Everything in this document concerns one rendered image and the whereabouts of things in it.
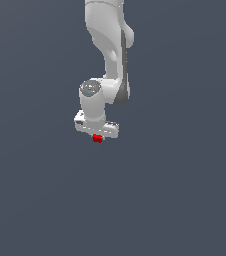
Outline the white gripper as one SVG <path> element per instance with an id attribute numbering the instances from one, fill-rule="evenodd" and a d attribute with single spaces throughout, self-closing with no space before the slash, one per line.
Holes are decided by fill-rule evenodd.
<path id="1" fill-rule="evenodd" d="M 117 138 L 119 125 L 116 122 L 106 121 L 105 118 L 99 122 L 90 122 L 85 118 L 84 111 L 79 110 L 74 117 L 75 128 L 77 131 L 85 132 L 89 135 L 101 135 L 103 138 Z"/>

